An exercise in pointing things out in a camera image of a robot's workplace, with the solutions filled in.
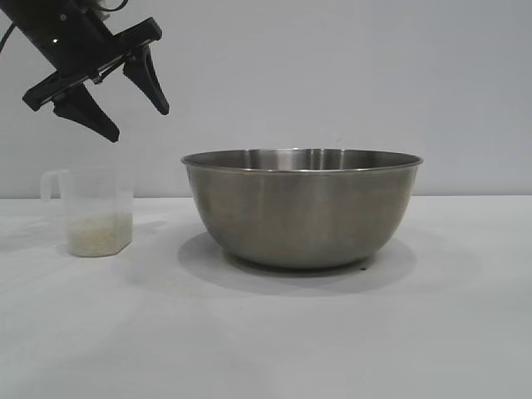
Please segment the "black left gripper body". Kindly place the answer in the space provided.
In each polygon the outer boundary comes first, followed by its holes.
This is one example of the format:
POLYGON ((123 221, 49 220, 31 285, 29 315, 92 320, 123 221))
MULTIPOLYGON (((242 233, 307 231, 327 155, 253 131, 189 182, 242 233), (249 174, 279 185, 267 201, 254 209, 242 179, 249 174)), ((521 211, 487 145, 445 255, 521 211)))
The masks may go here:
POLYGON ((87 80, 102 82, 137 47, 161 39, 152 17, 112 33, 88 1, 2 1, 1 11, 55 67, 23 97, 34 111, 87 80))

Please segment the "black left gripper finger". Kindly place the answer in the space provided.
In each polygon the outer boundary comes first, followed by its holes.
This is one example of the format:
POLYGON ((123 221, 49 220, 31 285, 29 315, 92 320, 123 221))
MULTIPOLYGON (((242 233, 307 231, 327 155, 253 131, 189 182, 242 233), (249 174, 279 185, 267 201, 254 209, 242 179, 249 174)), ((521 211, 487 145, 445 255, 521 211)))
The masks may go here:
POLYGON ((119 140, 118 127, 98 106, 84 85, 69 89, 52 102, 56 116, 85 126, 112 143, 119 140))
POLYGON ((148 98, 161 115, 168 115, 170 105, 155 73, 150 47, 137 47, 126 59, 123 74, 148 98))

